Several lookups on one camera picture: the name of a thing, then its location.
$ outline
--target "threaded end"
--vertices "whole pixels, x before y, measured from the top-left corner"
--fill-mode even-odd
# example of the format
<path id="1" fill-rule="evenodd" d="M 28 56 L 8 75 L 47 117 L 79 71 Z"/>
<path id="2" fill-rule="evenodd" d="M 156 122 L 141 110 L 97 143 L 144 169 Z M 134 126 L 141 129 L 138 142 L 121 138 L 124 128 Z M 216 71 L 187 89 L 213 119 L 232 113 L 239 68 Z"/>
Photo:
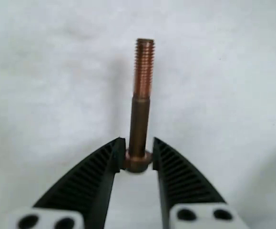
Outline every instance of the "threaded end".
<path id="1" fill-rule="evenodd" d="M 133 95 L 137 98 L 149 98 L 153 77 L 154 41 L 137 39 Z"/>

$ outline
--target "hole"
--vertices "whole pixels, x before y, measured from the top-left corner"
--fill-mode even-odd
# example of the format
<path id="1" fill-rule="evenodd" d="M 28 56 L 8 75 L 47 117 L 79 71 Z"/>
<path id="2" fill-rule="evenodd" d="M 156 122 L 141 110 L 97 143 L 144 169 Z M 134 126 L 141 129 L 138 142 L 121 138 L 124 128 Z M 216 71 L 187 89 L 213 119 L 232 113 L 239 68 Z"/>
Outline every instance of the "hole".
<path id="1" fill-rule="evenodd" d="M 218 209 L 214 211 L 214 217 L 216 219 L 222 219 L 222 220 L 232 220 L 232 215 L 230 212 L 223 210 L 223 209 Z"/>
<path id="2" fill-rule="evenodd" d="M 71 218 L 63 218 L 59 220 L 54 229 L 72 229 L 74 227 L 74 220 Z"/>
<path id="3" fill-rule="evenodd" d="M 20 229 L 30 229 L 30 228 L 33 228 L 37 224 L 37 222 L 38 222 L 37 215 L 27 215 L 19 221 L 18 227 Z"/>
<path id="4" fill-rule="evenodd" d="M 189 209 L 182 209 L 178 211 L 177 217 L 178 219 L 185 221 L 194 221 L 197 219 L 195 213 Z"/>

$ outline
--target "white background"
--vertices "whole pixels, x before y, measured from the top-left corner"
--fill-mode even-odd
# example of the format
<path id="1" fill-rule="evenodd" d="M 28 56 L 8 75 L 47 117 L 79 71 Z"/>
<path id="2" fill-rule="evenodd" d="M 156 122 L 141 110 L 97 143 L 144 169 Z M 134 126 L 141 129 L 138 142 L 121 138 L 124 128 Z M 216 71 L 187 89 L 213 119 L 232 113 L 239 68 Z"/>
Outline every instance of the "white background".
<path id="1" fill-rule="evenodd" d="M 128 140 L 138 37 L 156 43 L 147 148 L 166 141 L 276 227 L 276 0 L 0 0 L 0 223 Z M 161 228 L 151 169 L 116 176 L 106 228 L 128 227 Z"/>

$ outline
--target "bolt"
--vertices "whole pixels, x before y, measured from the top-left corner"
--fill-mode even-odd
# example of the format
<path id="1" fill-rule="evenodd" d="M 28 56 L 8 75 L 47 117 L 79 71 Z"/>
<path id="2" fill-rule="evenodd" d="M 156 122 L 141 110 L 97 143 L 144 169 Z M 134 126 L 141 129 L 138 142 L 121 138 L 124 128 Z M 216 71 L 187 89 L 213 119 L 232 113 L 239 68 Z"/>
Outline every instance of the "bolt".
<path id="1" fill-rule="evenodd" d="M 126 153 L 127 168 L 135 173 L 145 171 L 152 159 L 152 154 L 145 150 L 145 145 L 153 76 L 153 55 L 154 41 L 137 39 L 131 129 L 129 149 Z"/>

